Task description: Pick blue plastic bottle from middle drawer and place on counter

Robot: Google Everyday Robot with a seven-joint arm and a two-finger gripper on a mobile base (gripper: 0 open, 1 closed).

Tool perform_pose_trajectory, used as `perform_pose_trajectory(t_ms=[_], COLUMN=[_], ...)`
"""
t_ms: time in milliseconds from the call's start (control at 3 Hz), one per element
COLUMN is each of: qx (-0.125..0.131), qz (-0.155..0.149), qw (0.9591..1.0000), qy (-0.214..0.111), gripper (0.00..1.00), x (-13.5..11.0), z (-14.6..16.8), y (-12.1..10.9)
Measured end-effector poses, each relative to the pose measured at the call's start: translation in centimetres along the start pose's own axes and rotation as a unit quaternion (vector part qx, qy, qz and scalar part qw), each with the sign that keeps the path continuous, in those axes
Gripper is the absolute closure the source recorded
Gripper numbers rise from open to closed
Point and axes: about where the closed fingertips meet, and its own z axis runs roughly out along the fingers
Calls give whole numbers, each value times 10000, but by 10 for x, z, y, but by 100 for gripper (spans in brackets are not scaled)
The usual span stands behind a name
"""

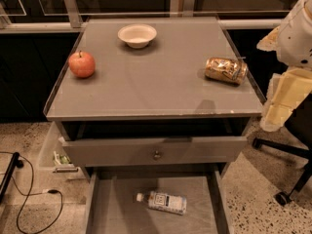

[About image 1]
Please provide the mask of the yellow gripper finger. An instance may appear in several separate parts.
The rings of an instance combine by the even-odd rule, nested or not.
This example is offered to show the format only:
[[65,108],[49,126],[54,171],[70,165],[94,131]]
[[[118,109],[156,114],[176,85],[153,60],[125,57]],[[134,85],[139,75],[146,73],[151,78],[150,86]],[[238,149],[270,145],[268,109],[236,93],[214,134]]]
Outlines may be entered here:
[[264,36],[256,45],[259,50],[265,52],[275,51],[277,49],[277,38],[280,27],[277,26],[272,29],[266,36]]
[[275,132],[284,126],[293,111],[312,93],[312,70],[290,67],[274,73],[267,90],[260,127]]

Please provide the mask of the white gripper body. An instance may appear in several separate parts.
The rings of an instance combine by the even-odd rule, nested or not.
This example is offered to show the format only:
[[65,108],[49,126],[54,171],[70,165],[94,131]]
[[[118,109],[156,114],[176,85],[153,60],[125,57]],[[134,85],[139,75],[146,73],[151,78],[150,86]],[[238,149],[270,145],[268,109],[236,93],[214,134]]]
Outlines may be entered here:
[[276,53],[288,66],[312,67],[312,0],[298,0],[282,20]]

